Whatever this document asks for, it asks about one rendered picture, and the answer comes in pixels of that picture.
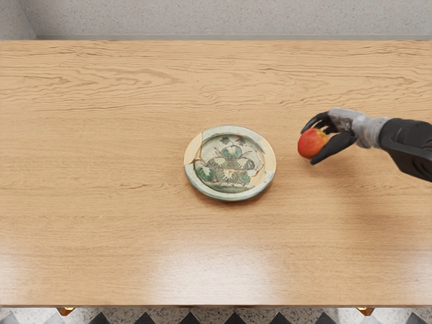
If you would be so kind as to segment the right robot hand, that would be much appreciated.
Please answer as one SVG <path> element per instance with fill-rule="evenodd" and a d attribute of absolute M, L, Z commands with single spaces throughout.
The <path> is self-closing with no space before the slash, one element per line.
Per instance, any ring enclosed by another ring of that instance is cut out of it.
<path fill-rule="evenodd" d="M 325 134 L 334 134 L 327 144 L 310 160 L 316 165 L 328 157 L 357 144 L 364 149 L 379 148 L 379 134 L 389 117 L 369 117 L 351 109 L 333 108 L 312 117 L 301 130 L 303 134 L 313 127 Z"/>

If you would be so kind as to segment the red yellow apple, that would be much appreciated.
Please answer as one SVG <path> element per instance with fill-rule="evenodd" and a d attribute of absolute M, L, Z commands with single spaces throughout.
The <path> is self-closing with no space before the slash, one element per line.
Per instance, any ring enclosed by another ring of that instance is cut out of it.
<path fill-rule="evenodd" d="M 312 159 L 328 143 L 329 137 L 318 128 L 305 130 L 298 139 L 298 154 L 305 159 Z"/>

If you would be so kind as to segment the green patterned ceramic plate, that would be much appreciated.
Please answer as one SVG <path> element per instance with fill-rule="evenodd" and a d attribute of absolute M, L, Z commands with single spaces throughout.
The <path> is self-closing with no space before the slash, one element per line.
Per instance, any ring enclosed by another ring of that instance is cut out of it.
<path fill-rule="evenodd" d="M 197 135 L 184 153 L 184 171 L 201 193 L 217 200 L 253 198 L 272 182 L 277 160 L 260 134 L 240 126 L 216 126 Z"/>

